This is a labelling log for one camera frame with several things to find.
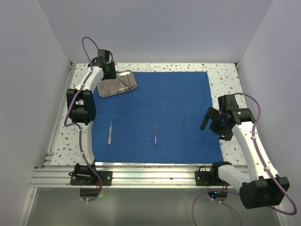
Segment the steel instrument tray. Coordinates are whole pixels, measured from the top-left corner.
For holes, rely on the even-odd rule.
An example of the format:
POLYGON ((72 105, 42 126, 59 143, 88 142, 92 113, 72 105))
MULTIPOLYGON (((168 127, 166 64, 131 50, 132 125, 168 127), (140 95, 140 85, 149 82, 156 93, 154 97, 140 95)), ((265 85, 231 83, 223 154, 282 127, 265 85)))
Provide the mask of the steel instrument tray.
POLYGON ((126 75, 129 76, 131 82, 134 83, 136 85, 136 88, 137 88, 138 85, 137 85, 136 79, 134 77, 134 73, 132 71, 123 71, 123 72, 119 72, 119 73, 116 74, 116 76, 117 76, 116 79, 111 79, 111 80, 114 80, 114 88, 110 91, 110 94, 107 95, 107 96, 103 96, 103 92, 102 92, 102 84, 106 80, 100 81, 98 83, 97 90, 98 90, 99 96, 102 97, 102 98, 106 98, 106 97, 111 97, 111 96, 115 96, 115 95, 127 92, 127 91, 125 91, 124 84, 120 81, 122 76, 126 76, 126 75))

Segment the blue surgical cloth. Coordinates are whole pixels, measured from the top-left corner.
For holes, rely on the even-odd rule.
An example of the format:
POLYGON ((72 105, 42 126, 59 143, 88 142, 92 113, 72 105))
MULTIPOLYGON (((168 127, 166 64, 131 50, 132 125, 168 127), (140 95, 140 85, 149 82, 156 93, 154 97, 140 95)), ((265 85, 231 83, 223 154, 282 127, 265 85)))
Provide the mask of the blue surgical cloth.
POLYGON ((92 149, 97 162, 212 163, 223 159, 218 136, 200 129, 213 105, 206 73, 135 72, 134 76, 138 86, 133 91, 106 98, 93 93, 92 149))

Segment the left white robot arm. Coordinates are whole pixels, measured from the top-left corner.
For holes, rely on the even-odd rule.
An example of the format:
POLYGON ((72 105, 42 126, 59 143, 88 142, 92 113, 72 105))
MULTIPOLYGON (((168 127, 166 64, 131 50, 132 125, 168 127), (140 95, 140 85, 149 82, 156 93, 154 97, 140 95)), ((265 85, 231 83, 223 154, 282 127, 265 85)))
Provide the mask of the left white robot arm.
POLYGON ((82 81, 66 92, 67 115, 64 126, 76 126, 79 129, 79 166, 86 167, 81 179, 87 185, 94 184, 98 174, 94 169, 95 157, 92 151, 91 132, 96 117, 96 106, 93 92, 103 80, 115 79, 116 70, 113 55, 109 50, 99 49, 97 56, 90 60, 87 73, 82 81))

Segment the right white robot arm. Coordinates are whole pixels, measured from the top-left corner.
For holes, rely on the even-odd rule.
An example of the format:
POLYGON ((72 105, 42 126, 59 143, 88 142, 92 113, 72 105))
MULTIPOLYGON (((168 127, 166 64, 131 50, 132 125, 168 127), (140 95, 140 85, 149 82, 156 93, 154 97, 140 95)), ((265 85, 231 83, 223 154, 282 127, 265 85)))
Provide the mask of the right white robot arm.
POLYGON ((206 185, 231 185, 247 209, 279 205, 290 183, 270 162, 257 133, 258 119, 249 108, 239 107, 234 94, 218 97, 218 104, 219 109, 208 108, 200 128, 204 130, 209 123, 210 130, 220 140, 235 138, 245 158, 248 175, 230 162, 220 161, 213 163, 209 171, 196 171, 196 180, 206 185))

